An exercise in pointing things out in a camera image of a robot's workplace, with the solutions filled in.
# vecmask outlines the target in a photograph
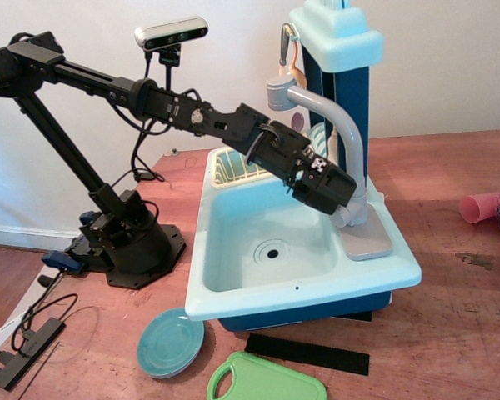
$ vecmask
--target pink cup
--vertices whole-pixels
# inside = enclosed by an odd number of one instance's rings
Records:
[[[459,212],[468,223],[479,223],[484,219],[494,217],[499,205],[500,192],[473,194],[461,199]]]

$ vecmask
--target cutting board handle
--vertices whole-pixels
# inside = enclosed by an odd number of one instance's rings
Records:
[[[223,380],[224,376],[228,373],[232,373],[232,386],[224,393],[221,397],[215,397],[217,394],[218,385]],[[232,363],[228,360],[223,363],[211,376],[209,380],[209,384],[207,385],[206,399],[207,400],[223,400],[228,397],[228,394],[231,392],[233,388],[233,384],[235,383],[235,368]]]

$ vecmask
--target toy kitchen sink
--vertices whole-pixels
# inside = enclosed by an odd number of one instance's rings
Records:
[[[312,121],[308,136],[316,154],[328,156],[323,141],[331,149],[329,160],[356,191],[330,216],[287,195],[238,153],[211,152],[187,287],[191,319],[218,318],[237,331],[360,313],[420,282],[421,268],[366,175],[368,66],[381,60],[383,37],[349,3],[307,0],[291,12],[280,63],[288,43],[300,42],[307,81],[293,52],[290,75],[271,79],[267,95],[274,111],[303,107],[331,123],[333,132],[318,137]]]
[[[187,315],[240,331],[384,308],[392,290],[420,282],[421,270],[370,180],[367,198],[392,250],[354,261],[329,215],[287,195],[282,181],[238,152],[211,151]]]

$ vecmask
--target wooden floor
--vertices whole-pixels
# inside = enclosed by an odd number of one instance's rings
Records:
[[[40,251],[0,247],[0,327],[41,271]]]

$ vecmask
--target toy kitchen tower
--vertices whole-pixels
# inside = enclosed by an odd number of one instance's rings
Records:
[[[363,11],[350,0],[306,0],[290,13],[291,24],[302,44],[307,89],[333,100],[350,114],[361,133],[364,174],[368,165],[369,66],[383,56],[383,36],[369,30]],[[310,113],[314,127],[323,118]],[[326,121],[326,137],[332,124]],[[338,139],[339,167],[345,170],[345,153]]]

